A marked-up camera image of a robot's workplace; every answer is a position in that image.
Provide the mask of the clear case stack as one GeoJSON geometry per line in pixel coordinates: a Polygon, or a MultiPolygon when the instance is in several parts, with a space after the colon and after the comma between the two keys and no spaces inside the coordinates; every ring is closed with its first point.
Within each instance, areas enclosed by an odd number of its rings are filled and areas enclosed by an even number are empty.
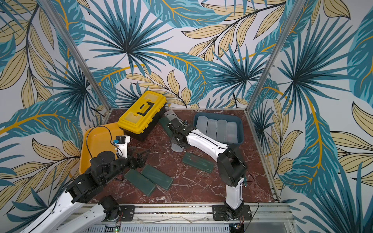
{"type": "Polygon", "coordinates": [[[238,143],[238,129],[236,122],[227,122],[227,142],[238,143]]]}
{"type": "Polygon", "coordinates": [[[185,142],[180,137],[173,137],[171,139],[172,151],[182,153],[184,151],[185,142]]]}

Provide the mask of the clear ribbed case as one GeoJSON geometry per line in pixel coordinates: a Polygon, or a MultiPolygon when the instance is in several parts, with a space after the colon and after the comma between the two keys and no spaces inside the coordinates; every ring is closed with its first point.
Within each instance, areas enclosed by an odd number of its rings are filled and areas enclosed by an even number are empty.
{"type": "Polygon", "coordinates": [[[198,116],[196,128],[203,134],[207,133],[208,118],[206,116],[198,116]]]}

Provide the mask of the clear case with red pen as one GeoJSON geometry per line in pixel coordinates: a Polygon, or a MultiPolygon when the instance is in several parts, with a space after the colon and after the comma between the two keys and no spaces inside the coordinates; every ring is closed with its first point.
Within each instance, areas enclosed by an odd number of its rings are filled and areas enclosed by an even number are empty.
{"type": "Polygon", "coordinates": [[[206,135],[209,138],[216,140],[216,137],[217,137],[217,120],[216,119],[210,119],[210,118],[208,119],[206,135]]]}

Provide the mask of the clear rectangular case front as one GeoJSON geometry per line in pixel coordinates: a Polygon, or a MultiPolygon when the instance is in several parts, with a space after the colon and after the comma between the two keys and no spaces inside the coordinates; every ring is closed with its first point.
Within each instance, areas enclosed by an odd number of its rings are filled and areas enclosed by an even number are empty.
{"type": "Polygon", "coordinates": [[[227,141],[227,121],[224,119],[219,119],[217,121],[216,140],[221,143],[228,142],[227,141]]]}

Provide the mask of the clear case with barcode label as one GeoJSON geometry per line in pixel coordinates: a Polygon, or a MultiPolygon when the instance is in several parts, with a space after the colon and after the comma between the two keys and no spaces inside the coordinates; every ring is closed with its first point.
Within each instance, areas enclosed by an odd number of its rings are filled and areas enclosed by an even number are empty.
{"type": "Polygon", "coordinates": [[[169,110],[169,111],[165,112],[165,117],[169,121],[172,121],[173,119],[177,119],[180,123],[183,123],[181,118],[173,110],[169,110]]]}

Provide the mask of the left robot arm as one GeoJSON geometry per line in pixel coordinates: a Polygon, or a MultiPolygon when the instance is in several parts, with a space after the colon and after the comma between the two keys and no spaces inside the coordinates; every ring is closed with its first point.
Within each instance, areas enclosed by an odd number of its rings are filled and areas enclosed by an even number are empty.
{"type": "Polygon", "coordinates": [[[112,196],[103,197],[96,205],[73,221],[67,224],[63,222],[100,194],[113,179],[129,169],[144,167],[150,151],[137,152],[135,147],[132,150],[134,155],[128,158],[116,158],[111,151],[103,151],[92,158],[91,166],[85,173],[68,184],[51,207],[30,223],[23,232],[78,233],[104,220],[114,222],[117,227],[120,226],[125,212],[134,208],[121,207],[112,196]]]}

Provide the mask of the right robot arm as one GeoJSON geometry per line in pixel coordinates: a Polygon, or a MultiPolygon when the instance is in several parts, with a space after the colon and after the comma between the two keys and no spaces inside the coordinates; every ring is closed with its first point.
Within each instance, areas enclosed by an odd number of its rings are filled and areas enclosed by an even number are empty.
{"type": "Polygon", "coordinates": [[[172,142],[181,147],[193,146],[203,151],[217,162],[218,173],[226,184],[225,214],[226,220],[236,220],[244,207],[242,188],[247,166],[243,156],[231,146],[220,143],[187,122],[174,118],[168,123],[172,142]]]}

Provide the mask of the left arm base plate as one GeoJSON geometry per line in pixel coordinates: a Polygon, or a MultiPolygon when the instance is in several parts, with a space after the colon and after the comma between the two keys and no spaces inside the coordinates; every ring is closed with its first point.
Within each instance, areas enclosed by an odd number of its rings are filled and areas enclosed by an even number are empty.
{"type": "Polygon", "coordinates": [[[103,214],[104,217],[102,221],[109,222],[131,222],[133,221],[134,213],[134,205],[104,207],[103,211],[99,211],[99,214],[103,214]]]}

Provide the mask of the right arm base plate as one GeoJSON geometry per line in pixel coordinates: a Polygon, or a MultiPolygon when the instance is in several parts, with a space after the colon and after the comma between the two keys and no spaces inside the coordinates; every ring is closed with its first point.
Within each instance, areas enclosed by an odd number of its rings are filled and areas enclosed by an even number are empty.
{"type": "Polygon", "coordinates": [[[241,204],[238,209],[232,209],[227,204],[212,206],[213,219],[215,221],[252,220],[252,211],[249,205],[241,204]]]}

